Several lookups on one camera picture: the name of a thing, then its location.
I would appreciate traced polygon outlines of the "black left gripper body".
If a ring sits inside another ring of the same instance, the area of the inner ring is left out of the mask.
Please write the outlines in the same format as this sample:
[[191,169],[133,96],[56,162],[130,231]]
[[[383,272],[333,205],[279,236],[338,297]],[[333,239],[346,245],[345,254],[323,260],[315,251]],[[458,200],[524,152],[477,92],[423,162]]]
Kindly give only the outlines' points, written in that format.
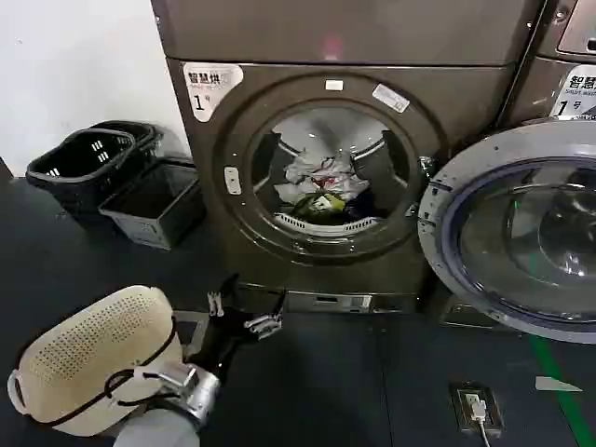
[[221,317],[210,316],[200,349],[187,355],[185,362],[215,376],[227,376],[238,349],[255,342],[255,335],[245,327],[254,317],[232,307],[226,307]]

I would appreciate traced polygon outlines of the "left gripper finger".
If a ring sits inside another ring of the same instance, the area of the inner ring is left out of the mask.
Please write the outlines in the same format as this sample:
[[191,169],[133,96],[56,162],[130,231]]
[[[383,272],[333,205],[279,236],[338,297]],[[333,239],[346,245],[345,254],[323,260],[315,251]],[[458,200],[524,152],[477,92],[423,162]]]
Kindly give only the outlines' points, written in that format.
[[233,307],[237,302],[237,282],[239,274],[235,273],[226,278],[218,290],[207,293],[209,315],[223,317],[227,307]]
[[283,290],[277,298],[277,301],[270,313],[246,320],[243,323],[244,329],[255,337],[268,337],[282,329],[283,309],[287,291]]

